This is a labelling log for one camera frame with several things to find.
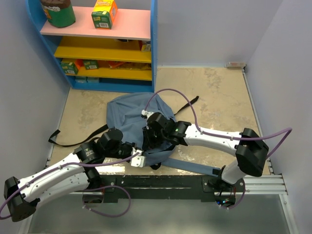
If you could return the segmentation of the blue student backpack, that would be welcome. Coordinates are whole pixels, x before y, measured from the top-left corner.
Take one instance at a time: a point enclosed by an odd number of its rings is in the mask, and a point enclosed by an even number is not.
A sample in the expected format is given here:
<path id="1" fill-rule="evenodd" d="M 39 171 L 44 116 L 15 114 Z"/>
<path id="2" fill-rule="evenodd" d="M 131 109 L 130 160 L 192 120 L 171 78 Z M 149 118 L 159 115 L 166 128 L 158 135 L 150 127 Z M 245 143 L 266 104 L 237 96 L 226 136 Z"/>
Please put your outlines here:
<path id="1" fill-rule="evenodd" d="M 107 103 L 106 124 L 91 133 L 84 141 L 90 140 L 107 129 L 117 128 L 123 133 L 122 141 L 136 143 L 142 148 L 143 127 L 146 126 L 146 120 L 141 117 L 141 112 L 145 107 L 148 107 L 149 111 L 160 112 L 166 118 L 176 119 L 172 109 L 159 95 L 153 96 L 153 93 L 127 94 Z M 167 166 L 217 177 L 218 168 L 170 158 L 174 149 L 175 146 L 170 143 L 162 143 L 154 148 L 146 148 L 144 150 L 146 166 L 151 167 L 153 170 L 158 170 L 161 166 Z"/>

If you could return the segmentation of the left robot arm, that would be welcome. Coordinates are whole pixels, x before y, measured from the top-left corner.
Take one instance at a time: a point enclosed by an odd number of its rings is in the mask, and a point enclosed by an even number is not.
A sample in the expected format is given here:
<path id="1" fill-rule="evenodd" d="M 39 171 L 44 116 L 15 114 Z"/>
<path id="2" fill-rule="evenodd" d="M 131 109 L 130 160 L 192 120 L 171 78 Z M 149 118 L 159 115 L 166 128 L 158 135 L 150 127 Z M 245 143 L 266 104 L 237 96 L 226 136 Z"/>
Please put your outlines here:
<path id="1" fill-rule="evenodd" d="M 25 178 L 11 177 L 5 181 L 4 203 L 13 222 L 22 221 L 43 204 L 60 196 L 77 191 L 98 191 L 105 186 L 97 170 L 110 166 L 105 158 L 118 159 L 118 163 L 130 162 L 135 167 L 144 165 L 143 151 L 134 143 L 122 142 L 123 134 L 116 128 L 109 129 L 100 137 L 81 143 L 73 152 L 58 163 Z"/>

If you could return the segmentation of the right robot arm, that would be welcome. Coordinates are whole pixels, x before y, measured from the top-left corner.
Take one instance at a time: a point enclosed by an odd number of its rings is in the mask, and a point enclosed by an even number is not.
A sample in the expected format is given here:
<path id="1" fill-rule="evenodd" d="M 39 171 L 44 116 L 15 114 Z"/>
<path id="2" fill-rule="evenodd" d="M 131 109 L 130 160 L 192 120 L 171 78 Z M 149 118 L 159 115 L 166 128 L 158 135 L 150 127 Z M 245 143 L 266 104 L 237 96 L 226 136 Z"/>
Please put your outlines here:
<path id="1" fill-rule="evenodd" d="M 269 147 L 252 129 L 243 132 L 223 132 L 207 128 L 198 129 L 195 124 L 167 119 L 159 112 L 143 110 L 146 119 L 143 128 L 145 145 L 149 148 L 168 142 L 174 146 L 202 146 L 228 153 L 236 158 L 217 172 L 215 186 L 224 192 L 245 176 L 261 177 Z"/>

